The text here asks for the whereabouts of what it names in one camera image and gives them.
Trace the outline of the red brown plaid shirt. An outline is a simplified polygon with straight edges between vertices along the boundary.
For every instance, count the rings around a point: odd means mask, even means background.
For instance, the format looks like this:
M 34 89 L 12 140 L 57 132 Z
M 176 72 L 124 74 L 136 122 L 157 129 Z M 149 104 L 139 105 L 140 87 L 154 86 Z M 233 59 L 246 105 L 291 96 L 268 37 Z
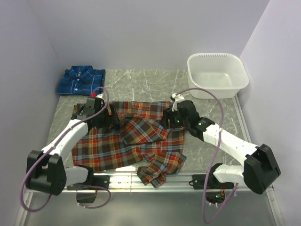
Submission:
M 142 160 L 150 162 L 139 167 L 137 176 L 144 185 L 162 185 L 166 175 L 182 168 L 185 130 L 163 129 L 160 120 L 171 102 L 112 102 L 121 126 L 92 129 L 72 149 L 74 165 L 91 167 L 95 172 L 133 165 Z

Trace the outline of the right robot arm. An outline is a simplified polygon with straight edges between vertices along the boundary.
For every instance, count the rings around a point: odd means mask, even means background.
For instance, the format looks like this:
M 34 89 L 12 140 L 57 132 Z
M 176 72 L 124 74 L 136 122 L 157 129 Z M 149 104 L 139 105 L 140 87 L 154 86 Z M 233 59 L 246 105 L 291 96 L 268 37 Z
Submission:
M 262 194 L 281 174 L 268 145 L 246 142 L 220 128 L 211 119 L 199 116 L 192 101 L 184 100 L 165 109 L 160 125 L 164 129 L 183 127 L 192 136 L 218 147 L 239 162 L 237 166 L 212 166 L 207 176 L 212 188 L 218 188 L 223 183 L 239 183 L 256 194 Z

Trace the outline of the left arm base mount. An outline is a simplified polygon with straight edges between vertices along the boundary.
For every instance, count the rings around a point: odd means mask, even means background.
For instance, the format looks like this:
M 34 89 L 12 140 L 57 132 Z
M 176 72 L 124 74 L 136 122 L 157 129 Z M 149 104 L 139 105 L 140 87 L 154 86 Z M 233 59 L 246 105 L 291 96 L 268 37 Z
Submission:
M 71 186 L 67 186 L 67 190 L 96 190 L 96 187 L 103 187 L 108 189 L 110 183 L 109 175 L 100 175 L 94 176 L 91 184 L 83 185 L 83 184 L 75 184 Z

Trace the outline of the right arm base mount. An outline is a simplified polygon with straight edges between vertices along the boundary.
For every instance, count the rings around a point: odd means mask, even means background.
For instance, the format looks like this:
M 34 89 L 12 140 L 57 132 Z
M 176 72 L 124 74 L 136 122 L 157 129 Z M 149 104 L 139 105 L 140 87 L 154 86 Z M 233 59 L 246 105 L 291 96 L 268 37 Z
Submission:
M 194 190 L 203 190 L 205 185 L 206 174 L 194 174 L 192 175 L 192 180 L 189 185 L 193 187 Z M 234 188 L 234 183 L 226 182 L 220 183 L 214 176 L 209 175 L 207 182 L 207 189 L 232 189 Z

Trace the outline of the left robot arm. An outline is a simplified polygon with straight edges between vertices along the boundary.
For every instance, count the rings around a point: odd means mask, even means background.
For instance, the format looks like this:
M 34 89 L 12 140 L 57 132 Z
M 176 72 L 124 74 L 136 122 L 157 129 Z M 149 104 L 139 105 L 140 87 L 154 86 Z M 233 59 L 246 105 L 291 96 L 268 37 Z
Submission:
M 92 129 L 120 124 L 116 108 L 109 105 L 94 118 L 95 109 L 80 105 L 66 128 L 49 145 L 40 151 L 31 151 L 27 157 L 25 186 L 28 189 L 59 195 L 67 186 L 79 184 L 83 189 L 94 186 L 95 177 L 91 167 L 77 165 L 64 167 L 72 148 Z

